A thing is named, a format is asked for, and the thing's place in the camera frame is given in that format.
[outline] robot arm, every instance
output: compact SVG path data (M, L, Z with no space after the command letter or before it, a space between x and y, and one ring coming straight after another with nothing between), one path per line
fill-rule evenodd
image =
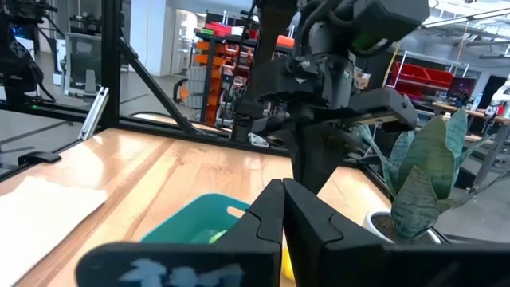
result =
M301 18L293 53L270 60L277 35L298 4ZM261 47L234 111L234 139L242 141L248 132L280 137L291 154L294 179L316 194L358 147L351 134L354 125L381 123L387 131L415 128L414 107L394 89L351 96L351 88L356 57L375 55L419 27L429 15L426 0L280 0L257 5ZM258 120L264 101L286 103L290 117L278 124Z

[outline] sticker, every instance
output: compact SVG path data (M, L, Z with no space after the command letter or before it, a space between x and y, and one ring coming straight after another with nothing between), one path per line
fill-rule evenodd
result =
M244 272L239 264L226 265L220 269L198 274L192 267L180 266L167 274L167 267L150 259L132 262L135 269L119 278L124 282L139 282L140 287L240 287Z

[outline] wooden table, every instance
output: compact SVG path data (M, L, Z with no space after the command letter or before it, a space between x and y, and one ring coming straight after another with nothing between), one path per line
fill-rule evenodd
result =
M457 107L454 107L454 106L451 106L449 104L445 104L445 103L442 103L442 102L433 102L432 105L435 107L435 108L439 108L441 110L444 110L444 111L448 111L448 112L456 112L458 110ZM485 114L483 112L479 112L479 110L476 110L476 111L471 111L471 110L465 110L465 112L470 115L470 116L475 116L475 117L479 117L481 119L484 119L485 118ZM497 123L499 124L504 124L504 125L509 125L510 124L510 120L509 119L506 119L502 116L497 116L494 121L496 121Z
M271 179L292 177L288 158L116 129L61 156L58 163L38 164L1 183L0 195L13 191L26 176L35 176L104 189L108 200L17 286L74 286L77 262L92 248L106 242L136 242L199 195L221 192L252 203ZM358 224L369 210L390 206L361 171L346 167L336 169L319 197ZM282 279L281 285L293 283Z

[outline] white wall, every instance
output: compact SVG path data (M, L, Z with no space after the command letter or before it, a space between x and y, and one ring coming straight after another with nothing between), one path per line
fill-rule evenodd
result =
M164 76L170 71L171 31L175 20L167 3L170 0L132 0L130 45L139 60L154 76Z

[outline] white pot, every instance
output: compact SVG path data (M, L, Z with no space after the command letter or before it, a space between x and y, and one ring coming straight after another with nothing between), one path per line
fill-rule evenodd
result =
M390 216L391 213L389 211L371 211L369 213L367 213L367 215L365 216L365 219L363 220L363 227L365 227L366 230L370 231L371 233L379 236L380 238L388 241L388 242L391 242L391 243L394 243L393 240L389 239L388 237L384 236L379 230L377 230L377 228L375 228L374 224L372 223L372 217L376 216L376 215L388 215ZM434 233L432 232L432 230L427 230L427 236L429 236L432 241L434 241L434 243L437 243L437 244L441 244L441 240L439 239L439 237Z

